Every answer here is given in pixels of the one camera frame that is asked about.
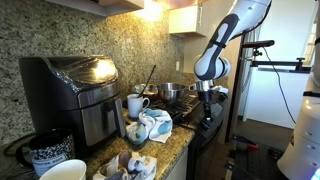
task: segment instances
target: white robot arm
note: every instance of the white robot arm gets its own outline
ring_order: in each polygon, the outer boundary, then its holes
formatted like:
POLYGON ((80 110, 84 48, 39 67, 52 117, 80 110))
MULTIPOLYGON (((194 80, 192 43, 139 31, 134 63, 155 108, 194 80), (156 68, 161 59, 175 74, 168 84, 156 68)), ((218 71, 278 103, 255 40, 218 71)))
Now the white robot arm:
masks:
POLYGON ((195 64, 194 72, 199 80, 212 80, 229 73, 230 63, 219 58, 222 50, 235 35, 255 27, 263 19, 270 2, 271 0, 235 0, 195 64))
POLYGON ((235 0, 227 16, 220 22, 204 53, 198 58, 194 72, 196 83, 189 87, 198 91, 199 100, 203 101, 205 117, 201 122, 204 130, 209 129, 213 119, 209 101, 212 99, 214 79, 230 72, 230 63, 220 58, 226 44, 239 33, 250 31, 262 21, 270 7, 271 0, 235 0))

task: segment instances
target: white mug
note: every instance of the white mug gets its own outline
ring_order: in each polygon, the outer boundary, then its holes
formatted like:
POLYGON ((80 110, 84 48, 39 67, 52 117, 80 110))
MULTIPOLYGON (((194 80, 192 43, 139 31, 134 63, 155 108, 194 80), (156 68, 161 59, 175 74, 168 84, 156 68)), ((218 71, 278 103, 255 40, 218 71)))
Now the white mug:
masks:
POLYGON ((128 110, 129 110, 129 116, 131 118, 138 118, 139 113, 146 107, 149 106, 150 100, 149 98, 143 98, 139 97, 139 94, 129 94, 127 96, 128 99, 128 110), (147 101, 147 105, 143 107, 144 101, 147 101))

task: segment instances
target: coffee mug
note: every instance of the coffee mug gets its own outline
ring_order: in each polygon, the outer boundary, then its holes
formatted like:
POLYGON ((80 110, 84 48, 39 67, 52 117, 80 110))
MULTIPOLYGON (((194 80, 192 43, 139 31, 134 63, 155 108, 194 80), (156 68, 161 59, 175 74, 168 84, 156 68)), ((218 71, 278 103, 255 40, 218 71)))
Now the coffee mug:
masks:
POLYGON ((74 141, 69 129, 52 129, 32 138, 29 143, 19 146, 16 159, 21 165, 33 167, 38 176, 42 176, 51 167, 75 158, 74 141), (32 163, 22 153, 27 146, 32 163))
POLYGON ((129 94, 127 96, 128 99, 128 110, 129 110, 129 116, 131 118, 138 118, 139 113, 142 111, 142 109, 146 108, 150 104, 149 98, 143 98, 139 97, 139 94, 129 94))

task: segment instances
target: cooking utensil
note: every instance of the cooking utensil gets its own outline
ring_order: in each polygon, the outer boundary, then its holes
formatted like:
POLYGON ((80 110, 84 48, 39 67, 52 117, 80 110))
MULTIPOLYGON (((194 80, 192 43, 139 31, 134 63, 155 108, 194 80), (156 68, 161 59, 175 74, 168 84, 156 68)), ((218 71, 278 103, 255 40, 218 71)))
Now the cooking utensil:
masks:
POLYGON ((141 91, 140 94, 138 95, 138 98, 139 98, 139 97, 142 97, 142 95, 143 95, 143 93, 144 93, 144 90, 146 89, 146 87, 147 87, 148 84, 149 84, 149 80, 150 80, 151 75, 153 74, 153 71, 154 71, 155 68, 156 68, 156 65, 153 66, 152 71, 151 71, 151 73, 150 73, 150 75, 149 75, 149 78, 148 78, 148 80, 147 80, 146 86, 142 89, 142 91, 141 91))
POLYGON ((158 88, 157 88, 157 85, 155 84, 148 84, 148 86, 146 86, 146 84, 137 84, 132 87, 132 91, 138 94, 140 94, 143 89, 144 89, 143 95, 151 96, 158 93, 158 88))
POLYGON ((164 103, 172 104, 184 97, 185 86, 182 84, 164 83, 159 84, 157 88, 158 96, 164 103))

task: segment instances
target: granite countertop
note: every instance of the granite countertop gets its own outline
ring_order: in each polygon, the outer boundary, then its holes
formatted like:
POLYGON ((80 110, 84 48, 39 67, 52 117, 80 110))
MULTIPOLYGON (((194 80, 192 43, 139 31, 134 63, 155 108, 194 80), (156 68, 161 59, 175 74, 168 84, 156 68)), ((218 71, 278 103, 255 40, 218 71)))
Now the granite countertop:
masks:
POLYGON ((136 151, 140 156, 157 158, 157 173, 155 179, 166 179, 175 164, 187 149, 194 132, 182 127, 175 126, 172 136, 165 144, 147 140, 141 145, 133 145, 126 138, 116 138, 102 148, 89 159, 85 159, 88 169, 87 178, 91 179, 96 170, 103 164, 108 163, 114 156, 122 151, 136 151))
MULTIPOLYGON (((126 138, 114 138, 110 140, 103 148, 100 148, 89 158, 83 159, 87 164, 87 179, 92 179, 96 170, 103 164, 108 163, 114 156, 122 151, 136 151, 141 156, 152 156, 157 158, 157 173, 155 179, 166 179, 175 164, 180 159, 183 152, 188 147, 194 136, 194 132, 179 126, 172 129, 172 136, 165 144, 147 140, 141 145, 133 145, 126 138)), ((16 146, 9 148, 4 156, 3 151, 8 145, 0 147, 1 155, 0 174, 4 179, 38 179, 34 172, 29 168, 21 167, 13 156, 16 146)))

